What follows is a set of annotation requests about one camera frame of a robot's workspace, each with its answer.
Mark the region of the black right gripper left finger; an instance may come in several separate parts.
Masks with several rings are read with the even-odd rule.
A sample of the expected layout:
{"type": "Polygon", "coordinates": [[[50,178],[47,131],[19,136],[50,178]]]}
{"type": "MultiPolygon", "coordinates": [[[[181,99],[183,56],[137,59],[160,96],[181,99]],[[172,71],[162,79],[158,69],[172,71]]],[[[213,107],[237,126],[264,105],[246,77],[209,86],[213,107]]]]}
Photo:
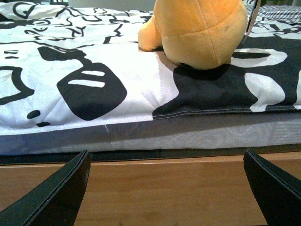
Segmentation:
{"type": "Polygon", "coordinates": [[[72,226],[90,173],[91,157],[83,151],[28,194],[0,213],[2,226],[72,226]]]}

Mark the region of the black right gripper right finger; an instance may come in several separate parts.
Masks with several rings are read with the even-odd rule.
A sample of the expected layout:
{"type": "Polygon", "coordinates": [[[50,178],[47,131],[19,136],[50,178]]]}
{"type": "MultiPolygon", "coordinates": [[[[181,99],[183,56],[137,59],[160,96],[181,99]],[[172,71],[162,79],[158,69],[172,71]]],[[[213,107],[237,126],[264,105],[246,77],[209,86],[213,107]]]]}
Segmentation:
{"type": "Polygon", "coordinates": [[[244,170],[269,226],[301,224],[301,180],[252,151],[244,154],[244,170]]]}

